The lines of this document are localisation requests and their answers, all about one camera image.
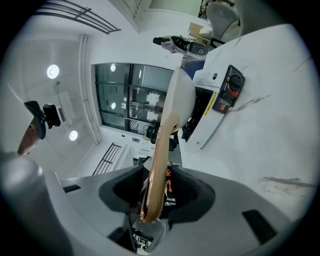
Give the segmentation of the navy upholstered chair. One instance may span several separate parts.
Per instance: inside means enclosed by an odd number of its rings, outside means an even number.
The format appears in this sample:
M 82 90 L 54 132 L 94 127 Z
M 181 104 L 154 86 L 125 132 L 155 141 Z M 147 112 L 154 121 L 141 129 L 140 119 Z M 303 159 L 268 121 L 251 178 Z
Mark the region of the navy upholstered chair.
M 193 60 L 189 61 L 184 65 L 183 70 L 190 76 L 191 79 L 194 78 L 195 72 L 202 70 L 204 68 L 204 60 Z

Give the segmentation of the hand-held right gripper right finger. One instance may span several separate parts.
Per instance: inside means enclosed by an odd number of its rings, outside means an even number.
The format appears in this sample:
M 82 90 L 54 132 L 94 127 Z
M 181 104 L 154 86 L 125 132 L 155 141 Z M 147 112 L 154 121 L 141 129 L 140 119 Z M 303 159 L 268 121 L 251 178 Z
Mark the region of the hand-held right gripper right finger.
M 239 182 L 173 167 L 178 208 L 159 256 L 273 256 L 297 226 Z

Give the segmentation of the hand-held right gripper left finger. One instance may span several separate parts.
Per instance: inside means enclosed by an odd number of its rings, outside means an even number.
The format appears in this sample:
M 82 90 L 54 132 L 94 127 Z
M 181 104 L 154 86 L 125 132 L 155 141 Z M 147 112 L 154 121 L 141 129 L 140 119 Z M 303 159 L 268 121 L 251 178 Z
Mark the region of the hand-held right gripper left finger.
M 132 166 L 60 181 L 47 172 L 50 203 L 72 255 L 134 255 L 130 211 L 149 172 Z

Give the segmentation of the white ceiling air conditioner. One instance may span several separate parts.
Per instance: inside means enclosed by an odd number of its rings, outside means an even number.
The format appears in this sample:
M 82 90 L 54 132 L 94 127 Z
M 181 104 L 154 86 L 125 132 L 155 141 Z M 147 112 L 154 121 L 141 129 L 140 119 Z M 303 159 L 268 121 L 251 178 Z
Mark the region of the white ceiling air conditioner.
M 68 126 L 72 126 L 74 124 L 75 112 L 72 106 L 70 94 L 67 91 L 60 92 L 58 94 L 58 98 L 63 116 L 65 117 Z

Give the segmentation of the white induction cooker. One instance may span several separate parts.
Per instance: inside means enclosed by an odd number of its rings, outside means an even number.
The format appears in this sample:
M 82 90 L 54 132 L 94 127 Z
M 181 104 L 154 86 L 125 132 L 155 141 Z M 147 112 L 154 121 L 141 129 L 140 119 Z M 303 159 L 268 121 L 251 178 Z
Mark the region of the white induction cooker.
M 196 99 L 191 118 L 182 127 L 183 148 L 199 152 L 216 132 L 225 114 L 233 108 L 244 87 L 245 77 L 233 65 L 197 70 L 193 77 Z

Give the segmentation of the orange backpack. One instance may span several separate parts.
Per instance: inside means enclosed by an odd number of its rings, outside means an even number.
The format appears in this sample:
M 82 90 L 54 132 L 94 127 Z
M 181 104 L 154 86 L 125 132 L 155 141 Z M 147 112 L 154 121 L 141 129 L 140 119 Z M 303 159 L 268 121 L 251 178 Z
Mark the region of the orange backpack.
M 167 188 L 167 193 L 170 193 L 170 194 L 173 193 L 171 177 L 172 177 L 172 170 L 168 168 L 166 173 L 166 188 Z

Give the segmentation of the black office chair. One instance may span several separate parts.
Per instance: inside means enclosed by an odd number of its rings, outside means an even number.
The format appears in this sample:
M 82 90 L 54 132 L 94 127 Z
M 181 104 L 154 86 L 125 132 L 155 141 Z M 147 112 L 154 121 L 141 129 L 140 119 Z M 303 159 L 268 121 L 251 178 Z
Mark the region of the black office chair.
M 155 125 L 144 126 L 143 138 L 150 141 L 151 144 L 156 144 L 157 134 L 160 127 L 160 123 Z M 179 144 L 178 132 L 175 131 L 169 137 L 169 151 L 173 152 L 177 145 Z

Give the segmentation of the black framed glass partition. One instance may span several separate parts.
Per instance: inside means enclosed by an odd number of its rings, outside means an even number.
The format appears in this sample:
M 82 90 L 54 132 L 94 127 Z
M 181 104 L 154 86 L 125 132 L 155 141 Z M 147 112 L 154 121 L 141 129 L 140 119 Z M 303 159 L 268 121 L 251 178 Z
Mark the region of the black framed glass partition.
M 98 109 L 103 125 L 143 134 L 162 117 L 173 71 L 135 63 L 94 66 Z

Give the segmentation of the cream wok with wooden handle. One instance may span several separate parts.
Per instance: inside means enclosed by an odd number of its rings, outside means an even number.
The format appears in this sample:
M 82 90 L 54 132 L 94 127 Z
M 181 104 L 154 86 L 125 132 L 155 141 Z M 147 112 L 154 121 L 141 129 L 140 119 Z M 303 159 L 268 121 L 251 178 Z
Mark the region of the cream wok with wooden handle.
M 196 91 L 192 79 L 183 69 L 177 67 L 169 83 L 157 132 L 140 212 L 140 220 L 143 223 L 151 223 L 162 212 L 167 183 L 170 135 L 188 122 L 192 116 L 195 101 Z

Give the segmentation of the grey shell chair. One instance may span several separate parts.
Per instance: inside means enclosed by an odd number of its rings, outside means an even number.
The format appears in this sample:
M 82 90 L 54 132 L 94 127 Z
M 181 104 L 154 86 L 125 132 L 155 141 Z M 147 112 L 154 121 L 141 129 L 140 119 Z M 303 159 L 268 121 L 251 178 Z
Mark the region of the grey shell chair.
M 206 8 L 206 17 L 212 31 L 210 46 L 213 49 L 239 37 L 240 18 L 232 0 L 212 0 Z

